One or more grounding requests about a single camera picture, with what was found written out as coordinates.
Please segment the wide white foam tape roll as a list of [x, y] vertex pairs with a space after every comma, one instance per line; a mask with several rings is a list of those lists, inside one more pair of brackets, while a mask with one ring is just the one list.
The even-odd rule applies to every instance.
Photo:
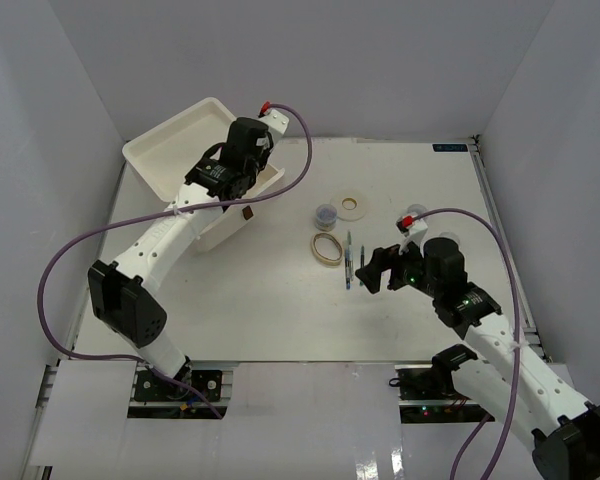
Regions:
[[346, 188], [334, 193], [329, 204], [335, 208], [337, 218], [345, 222], [361, 220], [369, 211], [367, 196], [354, 188]]

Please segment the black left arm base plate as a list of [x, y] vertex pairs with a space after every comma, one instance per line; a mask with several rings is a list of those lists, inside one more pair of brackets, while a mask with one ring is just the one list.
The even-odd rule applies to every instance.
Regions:
[[[221, 399], [224, 374], [221, 370], [191, 370], [180, 380], [200, 392], [208, 401]], [[132, 399], [136, 402], [184, 402], [199, 399], [193, 392], [163, 380], [147, 370], [139, 370], [133, 387]]]

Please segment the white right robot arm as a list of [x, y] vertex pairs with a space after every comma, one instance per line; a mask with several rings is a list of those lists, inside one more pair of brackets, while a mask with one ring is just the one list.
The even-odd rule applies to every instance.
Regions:
[[356, 277], [376, 294], [412, 287], [461, 339], [433, 356], [427, 380], [441, 397], [479, 404], [530, 451], [544, 479], [600, 477], [600, 404], [565, 382], [514, 330], [499, 304], [469, 281], [456, 242], [434, 238], [374, 250]]

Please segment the beige masking tape roll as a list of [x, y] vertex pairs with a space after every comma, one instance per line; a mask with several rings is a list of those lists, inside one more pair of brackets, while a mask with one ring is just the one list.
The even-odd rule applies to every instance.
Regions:
[[313, 257], [326, 267], [340, 266], [344, 259], [344, 248], [341, 242], [327, 232], [316, 233], [310, 241]]

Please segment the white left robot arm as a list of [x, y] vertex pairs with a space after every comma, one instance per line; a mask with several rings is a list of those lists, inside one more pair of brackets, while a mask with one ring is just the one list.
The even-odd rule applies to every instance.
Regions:
[[98, 260], [88, 271], [95, 317], [160, 371], [156, 384], [168, 398], [185, 396], [192, 377], [184, 369], [188, 358], [165, 331], [167, 314], [156, 300], [160, 285], [201, 232], [221, 218], [228, 202], [256, 184], [287, 122], [275, 109], [258, 119], [234, 120], [226, 140], [209, 147], [187, 172], [168, 215], [111, 263]]

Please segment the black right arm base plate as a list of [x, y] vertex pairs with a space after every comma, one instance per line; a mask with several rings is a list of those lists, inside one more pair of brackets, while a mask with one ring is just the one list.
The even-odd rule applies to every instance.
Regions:
[[443, 379], [430, 364], [398, 365], [388, 385], [397, 390], [402, 402], [438, 402], [456, 409], [476, 405], [472, 399], [458, 393], [451, 381]]

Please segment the green gel pen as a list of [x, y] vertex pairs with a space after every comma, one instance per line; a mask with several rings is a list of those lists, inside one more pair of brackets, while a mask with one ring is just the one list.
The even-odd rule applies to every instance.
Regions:
[[[359, 268], [358, 270], [362, 269], [365, 266], [365, 246], [361, 245], [360, 246], [360, 254], [359, 254]], [[364, 282], [362, 280], [359, 279], [359, 285], [362, 287], [364, 286]]]

